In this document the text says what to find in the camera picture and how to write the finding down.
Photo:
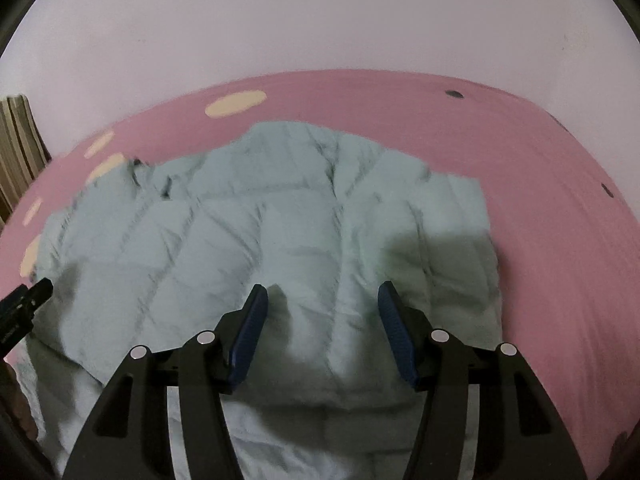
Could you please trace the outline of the pink polka dot bedspread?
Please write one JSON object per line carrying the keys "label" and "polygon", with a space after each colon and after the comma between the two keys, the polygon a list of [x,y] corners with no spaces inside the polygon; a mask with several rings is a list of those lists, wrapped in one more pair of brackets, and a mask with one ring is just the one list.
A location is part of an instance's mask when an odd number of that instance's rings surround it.
{"label": "pink polka dot bedspread", "polygon": [[315,70],[218,84],[99,129],[55,159],[1,237],[1,289],[23,283],[47,216],[115,157],[163,162],[256,122],[365,136],[468,176],[498,249],[503,326],[562,415],[590,478],[639,419],[639,223],[600,165],[532,102],[442,76]]}

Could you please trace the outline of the light teal quilted down jacket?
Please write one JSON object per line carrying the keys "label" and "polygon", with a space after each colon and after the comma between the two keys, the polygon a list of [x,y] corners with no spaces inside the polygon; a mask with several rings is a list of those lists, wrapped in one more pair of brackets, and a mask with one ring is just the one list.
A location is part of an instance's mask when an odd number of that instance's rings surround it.
{"label": "light teal quilted down jacket", "polygon": [[128,350],[181,346],[257,284],[268,316],[224,400],[250,479],[402,476],[422,403],[378,316],[384,282],[467,344],[502,337],[480,185],[301,122],[117,167],[50,214],[32,277],[54,294],[17,371],[56,471]]}

